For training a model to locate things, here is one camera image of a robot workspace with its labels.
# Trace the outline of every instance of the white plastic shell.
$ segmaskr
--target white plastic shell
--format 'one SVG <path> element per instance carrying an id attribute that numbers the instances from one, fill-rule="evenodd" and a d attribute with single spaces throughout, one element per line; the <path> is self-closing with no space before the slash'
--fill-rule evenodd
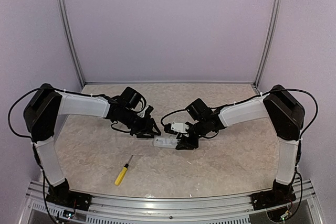
<path id="1" fill-rule="evenodd" d="M 54 148 L 54 138 L 50 137 L 45 141 L 39 141 L 35 144 L 35 147 L 50 184 L 52 186 L 58 186 L 64 182 L 65 178 L 59 166 Z"/>
<path id="2" fill-rule="evenodd" d="M 171 130 L 180 132 L 180 133 L 187 133 L 189 126 L 185 123 L 172 123 Z"/>
<path id="3" fill-rule="evenodd" d="M 175 149 L 179 140 L 175 138 L 156 137 L 153 141 L 155 147 Z"/>
<path id="4" fill-rule="evenodd" d="M 222 108 L 219 119 L 225 127 L 260 118 L 269 118 L 263 100 L 266 95 L 250 101 Z"/>
<path id="5" fill-rule="evenodd" d="M 103 97 L 84 97 L 77 94 L 62 95 L 58 115 L 91 115 L 105 118 L 110 109 L 110 104 Z"/>
<path id="6" fill-rule="evenodd" d="M 276 182 L 283 185 L 289 185 L 295 174 L 299 141 L 286 141 L 279 137 L 278 139 L 280 143 L 280 153 Z"/>

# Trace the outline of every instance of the speckled floor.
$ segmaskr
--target speckled floor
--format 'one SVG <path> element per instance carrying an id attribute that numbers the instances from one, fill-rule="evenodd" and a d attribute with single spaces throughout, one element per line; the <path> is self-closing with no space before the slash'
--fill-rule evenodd
<path id="1" fill-rule="evenodd" d="M 84 93 L 121 94 L 127 85 L 85 86 Z M 183 109 L 196 98 L 208 106 L 240 101 L 254 95 L 247 84 L 130 84 L 154 107 L 160 118 Z M 192 119 L 179 113 L 167 121 Z M 235 125 L 193 151 L 153 147 L 113 131 L 110 121 L 69 116 L 56 142 L 60 165 L 70 188 L 118 196 L 185 198 L 245 193 L 272 187 L 278 163 L 278 141 L 268 119 Z M 134 155 L 122 184 L 114 180 Z"/>

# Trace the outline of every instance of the metal rail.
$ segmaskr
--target metal rail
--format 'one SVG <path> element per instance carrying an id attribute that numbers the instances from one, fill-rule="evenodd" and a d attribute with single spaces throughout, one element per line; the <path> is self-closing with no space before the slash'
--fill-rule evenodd
<path id="1" fill-rule="evenodd" d="M 77 78 L 79 80 L 79 83 L 81 87 L 83 88 L 86 84 L 83 70 L 80 66 L 79 59 L 77 57 L 76 49 L 75 49 L 75 44 L 74 44 L 74 39 L 72 37 L 70 25 L 69 25 L 69 20 L 68 20 L 68 15 L 67 15 L 67 9 L 65 6 L 65 0 L 57 0 L 57 4 L 59 7 L 60 15 L 61 15 L 61 20 L 62 20 L 62 25 L 64 28 L 65 36 L 67 38 L 67 43 L 70 49 L 70 54 L 71 58 L 73 61 L 73 65 L 75 66 L 75 71 Z"/>
<path id="2" fill-rule="evenodd" d="M 300 181 L 295 179 L 293 184 L 297 201 L 300 198 Z M 43 185 L 41 182 L 32 181 L 26 194 L 27 204 L 36 203 L 40 207 L 35 210 L 43 209 Z M 91 206 L 88 212 L 77 210 L 76 214 L 83 217 L 79 223 L 108 223 L 114 220 L 121 223 L 214 223 L 218 220 L 237 220 L 246 218 L 254 213 L 266 211 L 265 209 L 254 211 L 250 195 L 244 193 L 228 196 L 215 196 L 204 198 L 134 198 L 122 196 L 108 196 L 102 194 L 92 194 Z M 315 198 L 315 191 L 310 180 L 303 182 L 303 198 L 308 200 Z M 72 210 L 48 203 L 48 208 L 52 213 L 57 211 Z"/>
<path id="3" fill-rule="evenodd" d="M 262 75 L 264 73 L 266 62 L 267 62 L 267 59 L 268 59 L 268 56 L 269 56 L 269 51 L 270 51 L 270 48 L 271 48 L 275 28 L 276 28 L 276 25 L 277 25 L 277 19 L 278 19 L 278 14 L 279 14 L 279 10 L 280 10 L 280 3 L 281 3 L 281 0 L 274 0 L 273 1 L 271 20 L 269 22 L 266 41 L 265 41 L 265 44 L 264 44 L 262 57 L 261 57 L 261 60 L 260 60 L 260 64 L 259 64 L 259 67 L 258 67 L 256 79 L 255 79 L 255 86 L 257 88 L 260 85 L 261 78 L 262 78 Z"/>

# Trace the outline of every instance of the purple wall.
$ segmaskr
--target purple wall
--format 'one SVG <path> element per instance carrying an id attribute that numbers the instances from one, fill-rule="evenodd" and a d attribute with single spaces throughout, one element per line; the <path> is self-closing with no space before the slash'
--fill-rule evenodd
<path id="1" fill-rule="evenodd" d="M 318 100 L 316 122 L 303 136 L 300 170 L 311 178 L 328 224 L 336 208 L 336 0 L 282 0 L 277 29 L 260 89 L 281 83 L 305 89 Z M 313 102 L 303 102 L 308 122 Z"/>
<path id="2" fill-rule="evenodd" d="M 43 82 L 80 90 L 56 0 L 0 1 L 0 80 L 0 219 L 14 223 L 29 182 L 37 178 L 39 169 L 29 140 L 10 132 L 8 109 Z M 19 104 L 12 115 L 20 133 L 27 133 L 22 115 L 28 101 Z"/>
<path id="3" fill-rule="evenodd" d="M 66 0 L 88 82 L 253 82 L 273 0 Z"/>

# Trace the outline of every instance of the wire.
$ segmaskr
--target wire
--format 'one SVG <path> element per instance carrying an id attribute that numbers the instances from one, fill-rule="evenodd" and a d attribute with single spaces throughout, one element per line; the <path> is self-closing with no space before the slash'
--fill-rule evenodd
<path id="1" fill-rule="evenodd" d="M 249 100 L 252 100 L 254 98 L 257 98 L 257 97 L 261 97 L 261 96 L 265 96 L 265 95 L 268 95 L 268 94 L 271 94 L 271 93 L 276 93 L 276 92 L 281 92 L 281 91 L 293 91 L 293 92 L 299 92 L 299 93 L 304 93 L 304 94 L 307 94 L 310 96 L 310 98 L 314 101 L 315 103 L 315 115 L 313 116 L 313 118 L 311 119 L 311 121 L 307 124 L 307 126 L 301 131 L 301 134 L 300 134 L 300 137 L 299 138 L 302 138 L 302 135 L 304 134 L 304 132 L 311 126 L 311 124 L 315 121 L 316 117 L 317 117 L 317 114 L 319 112 L 319 106 L 318 106 L 318 103 L 315 99 L 315 97 L 309 93 L 308 91 L 306 90 L 301 90 L 301 89 L 277 89 L 277 90 L 270 90 L 270 91 L 267 91 L 266 93 L 263 93 L 263 94 L 259 94 L 259 95 L 254 95 L 253 97 L 250 97 L 246 100 L 243 100 L 243 101 L 239 101 L 239 102 L 235 102 L 235 103 L 231 103 L 231 104 L 226 104 L 226 105 L 222 105 L 222 106 L 218 106 L 218 107 L 214 107 L 214 108 L 211 108 L 211 109 L 222 109 L 224 107 L 227 107 L 227 106 L 233 106 L 233 105 L 238 105 L 238 104 L 241 104 L 241 103 L 244 103 L 244 102 L 247 102 Z"/>
<path id="2" fill-rule="evenodd" d="M 162 125 L 163 127 L 165 127 L 166 124 L 163 123 L 163 120 L 164 120 L 166 117 L 168 117 L 168 116 L 170 116 L 170 115 L 172 115 L 172 114 L 178 113 L 178 112 L 182 112 L 182 111 L 186 111 L 186 109 L 175 110 L 175 111 L 173 111 L 173 112 L 168 113 L 167 115 L 165 115 L 164 117 L 161 118 L 161 120 L 160 120 L 161 125 Z"/>
<path id="3" fill-rule="evenodd" d="M 44 172 L 44 170 L 42 170 L 42 174 L 43 174 L 43 201 L 44 201 L 44 205 L 46 207 L 46 210 L 47 210 L 47 213 L 48 213 L 48 216 L 50 217 L 50 219 L 53 221 L 54 224 L 57 224 L 57 221 L 55 220 L 55 217 L 52 216 L 49 212 L 49 208 L 48 208 L 48 205 L 47 205 L 47 200 L 46 200 L 46 192 L 45 192 L 45 186 L 46 186 L 46 174 Z"/>
<path id="4" fill-rule="evenodd" d="M 252 99 L 254 99 L 254 98 L 256 98 L 256 97 L 261 97 L 261 95 L 260 95 L 260 94 L 257 94 L 257 95 L 254 95 L 253 97 L 247 98 L 247 99 L 242 100 L 242 101 L 239 101 L 239 102 L 235 102 L 235 103 L 231 103 L 231 104 L 226 104 L 226 105 L 222 105 L 222 106 L 218 106 L 218 107 L 212 107 L 212 108 L 210 108 L 210 109 L 212 109 L 212 110 L 216 110 L 216 109 L 222 109 L 222 108 L 224 108 L 224 107 L 228 107 L 228 106 L 238 105 L 238 104 L 247 102 L 247 101 L 249 101 L 249 100 L 252 100 Z"/>
<path id="5" fill-rule="evenodd" d="M 123 131 L 123 130 L 121 130 L 121 129 L 117 129 L 117 128 L 113 127 L 113 126 L 116 125 L 116 124 L 118 124 L 118 122 L 116 122 L 116 123 L 112 123 L 112 124 L 111 124 L 111 128 L 112 128 L 113 130 L 115 130 L 115 131 L 119 131 L 119 132 L 123 132 L 123 133 L 131 133 L 131 131 Z"/>
<path id="6" fill-rule="evenodd" d="M 289 216 L 287 219 L 285 219 L 285 221 L 293 218 L 293 216 L 298 212 L 298 210 L 300 208 L 300 205 L 301 205 L 301 202 L 302 202 L 302 197 L 303 197 L 303 180 L 302 180 L 302 175 L 298 172 L 297 168 L 295 168 L 295 173 L 297 175 L 299 175 L 299 177 L 300 177 L 300 186 L 301 186 L 300 200 L 299 200 L 298 206 L 295 209 L 294 213 L 291 216 Z"/>
<path id="7" fill-rule="evenodd" d="M 284 221 L 287 221 L 291 218 L 293 218 L 293 216 L 298 212 L 299 208 L 300 208 L 300 205 L 301 205 L 301 202 L 302 202 L 302 197 L 303 197 L 303 180 L 302 180 L 302 175 L 298 172 L 297 168 L 295 168 L 295 174 L 299 175 L 300 177 L 300 186 L 301 186 L 301 192 L 300 192 L 300 200 L 299 200 L 299 203 L 298 203 L 298 206 L 296 207 L 294 213 L 292 213 L 288 218 L 284 219 Z M 291 210 L 293 208 L 293 201 L 291 201 L 289 199 L 289 201 L 291 202 L 291 207 L 288 209 L 288 210 Z M 273 223 L 276 223 L 276 224 L 280 224 L 280 223 L 283 223 L 284 221 L 283 220 L 279 220 L 279 222 L 275 222 L 273 220 L 271 220 L 266 212 L 266 215 L 268 217 L 268 219 L 273 222 Z"/>
<path id="8" fill-rule="evenodd" d="M 212 138 L 216 137 L 218 134 L 219 134 L 219 131 L 217 131 L 216 134 L 213 135 L 213 136 L 202 136 L 202 137 L 205 138 L 205 139 L 212 139 Z"/>
<path id="9" fill-rule="evenodd" d="M 11 108 L 9 109 L 9 112 L 8 112 L 8 116 L 7 116 L 7 120 L 8 120 L 8 126 L 10 128 L 10 130 L 18 137 L 22 137 L 22 138 L 29 138 L 32 140 L 32 137 L 29 136 L 29 135 L 22 135 L 22 134 L 19 134 L 17 133 L 13 127 L 12 127 L 12 124 L 11 124 L 11 113 L 12 113 L 12 110 L 13 108 L 23 99 L 25 98 L 26 96 L 30 95 L 31 93 L 33 92 L 36 92 L 36 91 L 39 91 L 39 90 L 46 90 L 46 89 L 50 89 L 50 90 L 55 90 L 55 91 L 58 91 L 58 92 L 62 92 L 62 93 L 69 93 L 69 94 L 76 94 L 76 95 L 80 95 L 80 96 L 83 96 L 83 97 L 100 97 L 100 96 L 103 96 L 104 94 L 95 94 L 95 95 L 90 95 L 90 94 L 82 94 L 82 93 L 78 93 L 78 92 L 72 92 L 72 91 L 66 91 L 66 90 L 62 90 L 62 89 L 56 89 L 56 88 L 53 88 L 53 87 L 40 87 L 40 88 L 35 88 L 35 89 L 32 89 L 30 91 L 28 91 L 27 93 L 25 93 L 23 96 L 21 96 L 19 99 L 17 99 L 13 105 L 11 106 Z"/>
<path id="10" fill-rule="evenodd" d="M 306 90 L 301 90 L 301 89 L 279 89 L 279 90 L 270 90 L 268 92 L 266 92 L 264 95 L 267 95 L 269 93 L 275 93 L 275 92 L 280 92 L 280 91 L 294 91 L 294 92 L 300 92 L 300 93 L 304 93 L 304 94 L 307 94 L 309 95 L 312 100 L 314 101 L 315 103 L 315 115 L 313 116 L 313 118 L 311 119 L 311 121 L 307 124 L 307 126 L 301 131 L 301 134 L 300 134 L 300 137 L 299 138 L 302 138 L 302 135 L 304 134 L 304 132 L 311 126 L 311 124 L 315 121 L 316 117 L 317 117 L 317 114 L 319 112 L 319 105 L 317 104 L 317 101 L 315 99 L 315 97 L 309 93 L 308 91 Z"/>
<path id="11" fill-rule="evenodd" d="M 74 214 L 76 214 L 76 209 L 75 209 L 75 207 L 76 207 L 76 199 L 75 199 L 75 201 L 73 203 L 74 203 L 74 207 L 73 207 Z"/>
<path id="12" fill-rule="evenodd" d="M 290 201 L 290 208 L 288 210 L 291 210 L 293 208 L 293 201 L 291 201 L 290 199 L 288 199 Z"/>

